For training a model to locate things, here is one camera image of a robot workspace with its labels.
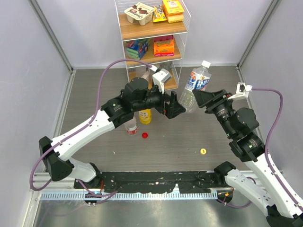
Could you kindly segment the clear blue-label water bottle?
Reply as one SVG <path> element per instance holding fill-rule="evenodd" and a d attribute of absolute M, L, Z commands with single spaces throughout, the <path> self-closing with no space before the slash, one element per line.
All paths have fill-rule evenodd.
<path fill-rule="evenodd" d="M 208 69 L 209 68 L 202 66 L 192 69 L 179 99 L 179 103 L 185 107 L 186 113 L 192 113 L 197 108 L 197 102 L 194 97 L 193 90 L 197 89 L 203 91 L 206 89 L 212 76 Z"/>

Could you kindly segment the yellow honey pomelo drink bottle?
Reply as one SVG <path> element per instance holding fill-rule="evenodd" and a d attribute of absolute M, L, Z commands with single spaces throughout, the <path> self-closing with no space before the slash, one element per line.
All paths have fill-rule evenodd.
<path fill-rule="evenodd" d="M 142 124 L 150 124 L 152 121 L 152 113 L 151 109 L 145 109 L 139 111 L 139 120 Z"/>

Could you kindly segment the white blue bottle cap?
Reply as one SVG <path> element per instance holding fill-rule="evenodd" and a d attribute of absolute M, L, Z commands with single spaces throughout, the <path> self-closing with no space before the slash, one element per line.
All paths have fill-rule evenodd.
<path fill-rule="evenodd" d="M 201 63 L 201 66 L 205 67 L 205 68 L 209 68 L 211 66 L 211 63 L 208 62 L 208 61 L 203 60 L 202 63 Z"/>

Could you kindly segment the red bottle cap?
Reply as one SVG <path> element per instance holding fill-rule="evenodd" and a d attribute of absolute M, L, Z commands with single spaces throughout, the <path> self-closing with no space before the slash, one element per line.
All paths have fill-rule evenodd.
<path fill-rule="evenodd" d="M 144 139 L 148 138 L 148 133 L 146 133 L 146 132 L 142 133 L 142 137 L 143 137 Z"/>

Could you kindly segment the clear red-label water bottle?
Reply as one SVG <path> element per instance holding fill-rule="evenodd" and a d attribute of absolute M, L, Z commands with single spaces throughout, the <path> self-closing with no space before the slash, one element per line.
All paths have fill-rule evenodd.
<path fill-rule="evenodd" d="M 135 135 L 138 131 L 137 121 L 135 117 L 124 123 L 124 126 L 128 135 Z"/>

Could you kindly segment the yellow bottle cap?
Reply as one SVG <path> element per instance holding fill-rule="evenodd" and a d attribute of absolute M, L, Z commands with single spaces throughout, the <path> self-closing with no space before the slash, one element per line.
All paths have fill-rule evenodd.
<path fill-rule="evenodd" d="M 204 148 L 200 149 L 200 154 L 205 155 L 206 154 L 206 149 L 204 149 Z"/>

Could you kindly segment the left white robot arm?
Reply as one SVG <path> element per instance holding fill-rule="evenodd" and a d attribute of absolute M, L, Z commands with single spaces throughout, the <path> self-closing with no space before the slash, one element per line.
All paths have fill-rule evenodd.
<path fill-rule="evenodd" d="M 133 119 L 135 112 L 152 108 L 169 119 L 185 112 L 177 100 L 176 92 L 167 94 L 158 85 L 149 89 L 147 80 L 134 78 L 125 85 L 119 96 L 102 105 L 96 115 L 59 137 L 41 138 L 40 155 L 51 180 L 56 182 L 72 177 L 85 182 L 90 188 L 97 188 L 101 183 L 97 167 L 72 156 L 98 136 Z"/>

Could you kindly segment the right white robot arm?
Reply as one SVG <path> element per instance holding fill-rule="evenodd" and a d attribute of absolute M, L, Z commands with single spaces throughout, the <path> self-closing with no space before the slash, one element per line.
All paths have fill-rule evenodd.
<path fill-rule="evenodd" d="M 268 152 L 268 143 L 254 132 L 259 122 L 250 108 L 234 110 L 236 99 L 246 98 L 251 87 L 238 88 L 235 95 L 224 89 L 217 92 L 193 90 L 197 105 L 205 113 L 214 114 L 227 137 L 233 154 L 258 178 L 262 188 L 247 179 L 231 163 L 215 168 L 214 182 L 220 187 L 229 185 L 238 190 L 266 216 L 272 227 L 301 227 L 303 200 L 290 187 Z"/>

